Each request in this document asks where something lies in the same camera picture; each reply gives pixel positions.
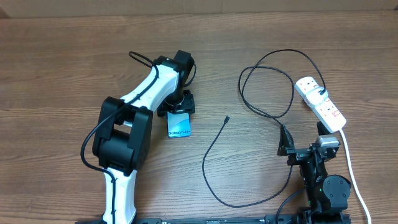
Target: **wooden tabletop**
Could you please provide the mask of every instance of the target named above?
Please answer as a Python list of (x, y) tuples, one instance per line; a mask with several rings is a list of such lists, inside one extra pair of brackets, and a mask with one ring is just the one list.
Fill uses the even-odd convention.
[[(294, 167), (286, 190), (248, 208), (228, 208), (210, 194), (201, 173), (204, 153), (231, 119), (206, 160), (215, 192), (235, 205), (280, 190), (289, 167), (277, 156), (279, 127), (249, 111), (238, 95), (242, 69), (277, 49), (298, 49), (318, 65), (331, 99), (347, 119), (345, 133), (359, 190), (374, 223), (398, 219), (398, 12), (300, 12), (200, 16), (88, 17), (0, 20), (0, 223), (73, 223), (104, 212), (104, 176), (86, 168), (80, 146), (97, 122), (107, 96), (119, 98), (149, 73), (133, 61), (190, 52), (198, 66), (189, 89), (195, 96), (192, 136), (169, 139), (154, 118), (151, 149), (139, 171), (139, 217), (261, 217), (275, 213), (303, 187)], [(272, 55), (263, 65), (297, 81), (320, 79), (299, 54)], [(283, 75), (260, 70), (247, 99), (270, 114), (289, 104)], [(296, 147), (317, 138), (317, 118), (295, 94), (280, 119)], [(93, 164), (98, 160), (86, 156)], [(343, 147), (326, 163), (329, 174), (350, 179)], [(354, 190), (353, 223), (366, 217)], [(307, 206), (305, 196), (283, 213)]]

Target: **cable connector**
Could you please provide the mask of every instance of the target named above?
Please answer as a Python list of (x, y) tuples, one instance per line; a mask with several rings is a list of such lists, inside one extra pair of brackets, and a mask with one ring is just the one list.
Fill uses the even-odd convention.
[(227, 116), (225, 117), (224, 124), (228, 123), (228, 121), (229, 121), (229, 115), (227, 115)]

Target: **white power strip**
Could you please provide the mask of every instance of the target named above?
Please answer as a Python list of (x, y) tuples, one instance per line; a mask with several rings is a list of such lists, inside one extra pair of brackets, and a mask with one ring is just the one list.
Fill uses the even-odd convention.
[(359, 201), (365, 210), (366, 217), (368, 218), (368, 224), (371, 224), (371, 214), (369, 213), (369, 210), (366, 207), (361, 194), (359, 193), (358, 186), (356, 185), (353, 168), (351, 166), (351, 159), (349, 156), (348, 143), (343, 132), (343, 126), (347, 123), (347, 120), (331, 102), (328, 92), (325, 90), (325, 92), (322, 94), (324, 88), (320, 87), (312, 77), (304, 77), (300, 79), (297, 81), (294, 87), (329, 132), (340, 132), (341, 137), (343, 138), (344, 148), (346, 150), (348, 170), (351, 181), (354, 185), (356, 195), (358, 196)]
[(327, 91), (321, 95), (323, 87), (320, 87), (312, 77), (300, 79), (294, 87), (330, 133), (343, 128), (347, 120), (331, 102)]

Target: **white power cord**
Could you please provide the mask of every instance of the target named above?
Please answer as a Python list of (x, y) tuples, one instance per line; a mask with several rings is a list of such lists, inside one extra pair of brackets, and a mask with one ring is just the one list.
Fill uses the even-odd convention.
[(362, 199), (361, 194), (359, 193), (358, 190), (358, 186), (356, 185), (356, 181), (354, 178), (354, 172), (353, 172), (353, 168), (351, 166), (351, 159), (349, 158), (349, 151), (348, 151), (348, 143), (347, 143), (347, 139), (346, 136), (344, 135), (344, 132), (342, 129), (338, 130), (341, 134), (341, 137), (343, 138), (343, 142), (344, 142), (344, 148), (346, 149), (346, 156), (347, 156), (347, 164), (348, 164), (348, 170), (349, 170), (349, 176), (351, 177), (351, 181), (354, 185), (354, 189), (355, 189), (355, 193), (359, 198), (359, 201), (361, 202), (361, 205), (363, 207), (363, 209), (365, 210), (366, 213), (366, 217), (368, 218), (368, 224), (372, 224), (372, 219), (371, 219), (371, 214), (369, 213), (369, 210), (364, 202), (364, 200)]

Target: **power outlet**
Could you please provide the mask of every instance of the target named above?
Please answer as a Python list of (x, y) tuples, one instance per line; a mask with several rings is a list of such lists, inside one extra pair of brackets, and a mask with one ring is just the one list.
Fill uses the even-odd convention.
[(329, 99), (329, 97), (326, 97), (317, 105), (311, 104), (307, 98), (308, 94), (317, 88), (323, 89), (323, 87), (319, 87), (317, 82), (312, 77), (304, 77), (300, 79), (297, 81), (294, 87), (329, 132), (335, 133), (342, 129), (347, 123), (347, 120), (337, 109), (335, 104)]

